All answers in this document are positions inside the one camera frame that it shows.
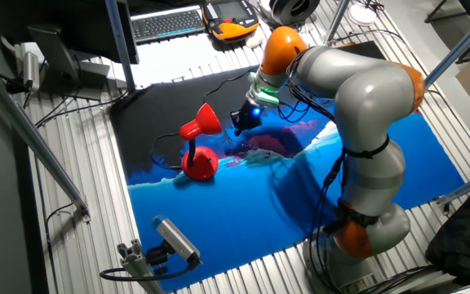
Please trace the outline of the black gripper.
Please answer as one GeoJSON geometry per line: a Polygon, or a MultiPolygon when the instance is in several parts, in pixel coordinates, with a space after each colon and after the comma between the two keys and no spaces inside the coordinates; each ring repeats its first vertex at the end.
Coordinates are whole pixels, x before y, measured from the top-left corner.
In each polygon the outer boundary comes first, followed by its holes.
{"type": "Polygon", "coordinates": [[[260,115],[262,109],[246,101],[242,107],[230,113],[232,124],[235,128],[234,135],[240,136],[245,130],[251,130],[262,124],[260,115]]]}

